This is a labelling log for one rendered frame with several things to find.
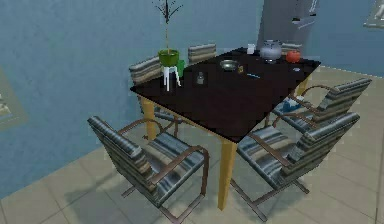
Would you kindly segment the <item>blue and white box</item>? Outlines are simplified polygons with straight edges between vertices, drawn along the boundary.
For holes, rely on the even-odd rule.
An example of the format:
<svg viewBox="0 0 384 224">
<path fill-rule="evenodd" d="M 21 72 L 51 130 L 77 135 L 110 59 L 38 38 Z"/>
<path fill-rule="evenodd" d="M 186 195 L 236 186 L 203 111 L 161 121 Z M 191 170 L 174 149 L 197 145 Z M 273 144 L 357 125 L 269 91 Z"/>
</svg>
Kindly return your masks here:
<svg viewBox="0 0 384 224">
<path fill-rule="evenodd" d="M 283 101 L 282 111 L 283 112 L 291 112 L 291 111 L 294 111 L 294 110 L 301 108 L 301 105 L 298 102 L 296 102 L 296 100 L 303 101 L 304 97 L 303 96 L 296 96 L 294 98 L 286 98 Z"/>
</svg>

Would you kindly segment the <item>house plant in green pot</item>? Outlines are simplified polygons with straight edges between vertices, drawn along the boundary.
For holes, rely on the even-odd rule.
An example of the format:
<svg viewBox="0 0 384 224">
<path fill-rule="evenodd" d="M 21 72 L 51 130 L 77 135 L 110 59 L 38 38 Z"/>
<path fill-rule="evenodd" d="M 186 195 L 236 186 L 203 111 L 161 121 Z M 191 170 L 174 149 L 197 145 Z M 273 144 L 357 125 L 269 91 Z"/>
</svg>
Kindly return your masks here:
<svg viewBox="0 0 384 224">
<path fill-rule="evenodd" d="M 178 75 L 178 62 L 179 62 L 179 51 L 172 49 L 169 45 L 169 32 L 168 26 L 171 18 L 176 12 L 178 12 L 182 6 L 176 5 L 176 0 L 157 0 L 155 8 L 159 10 L 165 22 L 165 42 L 166 48 L 158 51 L 158 57 L 160 64 L 163 68 L 163 84 L 166 90 L 170 90 L 170 73 L 174 72 L 176 77 L 176 84 L 181 85 Z"/>
</svg>

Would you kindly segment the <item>dark table with yellow legs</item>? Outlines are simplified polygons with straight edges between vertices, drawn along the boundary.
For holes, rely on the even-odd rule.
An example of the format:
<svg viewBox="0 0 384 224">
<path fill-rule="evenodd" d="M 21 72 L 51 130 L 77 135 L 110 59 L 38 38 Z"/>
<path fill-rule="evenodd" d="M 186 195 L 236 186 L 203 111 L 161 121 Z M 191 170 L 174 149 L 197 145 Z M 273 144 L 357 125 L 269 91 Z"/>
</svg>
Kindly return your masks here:
<svg viewBox="0 0 384 224">
<path fill-rule="evenodd" d="M 222 60 L 235 60 L 244 72 L 224 71 Z M 237 144 L 319 67 L 315 60 L 289 63 L 281 58 L 268 64 L 259 54 L 238 48 L 184 69 L 181 85 L 166 90 L 157 78 L 133 86 L 142 98 L 144 116 L 152 118 L 156 105 L 218 136 L 222 142 L 218 208 L 224 209 L 230 188 Z M 204 73 L 202 85 L 196 83 Z M 260 79 L 247 76 L 256 74 Z"/>
</svg>

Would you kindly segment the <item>grey fridge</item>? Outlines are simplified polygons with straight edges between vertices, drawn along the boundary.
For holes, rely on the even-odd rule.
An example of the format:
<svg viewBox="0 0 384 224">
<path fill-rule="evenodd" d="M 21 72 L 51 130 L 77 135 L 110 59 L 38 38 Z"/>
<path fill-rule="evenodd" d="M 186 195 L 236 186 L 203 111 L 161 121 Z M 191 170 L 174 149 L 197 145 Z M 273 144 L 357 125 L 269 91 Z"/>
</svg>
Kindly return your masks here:
<svg viewBox="0 0 384 224">
<path fill-rule="evenodd" d="M 264 0 L 257 48 L 265 40 L 306 45 L 320 0 Z"/>
</svg>

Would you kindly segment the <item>grey metal bowl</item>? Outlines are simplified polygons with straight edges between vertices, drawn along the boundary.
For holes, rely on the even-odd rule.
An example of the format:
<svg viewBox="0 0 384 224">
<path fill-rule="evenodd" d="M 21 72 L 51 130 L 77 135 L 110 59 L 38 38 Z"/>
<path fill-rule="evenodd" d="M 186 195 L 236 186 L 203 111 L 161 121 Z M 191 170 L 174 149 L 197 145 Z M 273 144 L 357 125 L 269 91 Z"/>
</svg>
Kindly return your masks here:
<svg viewBox="0 0 384 224">
<path fill-rule="evenodd" d="M 235 60 L 222 60 L 220 66 L 224 71 L 235 71 L 238 68 L 238 62 Z"/>
</svg>

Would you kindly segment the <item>grey glass vase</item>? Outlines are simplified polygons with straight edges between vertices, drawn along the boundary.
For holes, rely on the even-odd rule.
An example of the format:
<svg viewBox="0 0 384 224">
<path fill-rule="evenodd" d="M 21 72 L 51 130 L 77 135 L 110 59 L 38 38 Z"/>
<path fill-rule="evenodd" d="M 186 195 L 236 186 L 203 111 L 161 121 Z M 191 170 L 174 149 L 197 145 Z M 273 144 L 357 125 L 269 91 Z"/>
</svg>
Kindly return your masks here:
<svg viewBox="0 0 384 224">
<path fill-rule="evenodd" d="M 260 56 L 270 64 L 275 63 L 282 55 L 282 44 L 278 40 L 265 40 L 260 49 Z"/>
</svg>

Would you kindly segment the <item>red tomato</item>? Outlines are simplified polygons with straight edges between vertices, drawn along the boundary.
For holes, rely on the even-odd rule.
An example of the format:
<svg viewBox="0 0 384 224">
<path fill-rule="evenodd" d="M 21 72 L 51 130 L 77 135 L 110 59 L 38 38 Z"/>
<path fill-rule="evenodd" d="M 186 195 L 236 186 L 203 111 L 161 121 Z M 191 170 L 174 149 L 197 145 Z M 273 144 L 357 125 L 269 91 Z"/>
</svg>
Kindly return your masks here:
<svg viewBox="0 0 384 224">
<path fill-rule="evenodd" d="M 286 61 L 289 63 L 297 63 L 300 61 L 301 53 L 296 50 L 288 51 L 286 54 Z"/>
</svg>

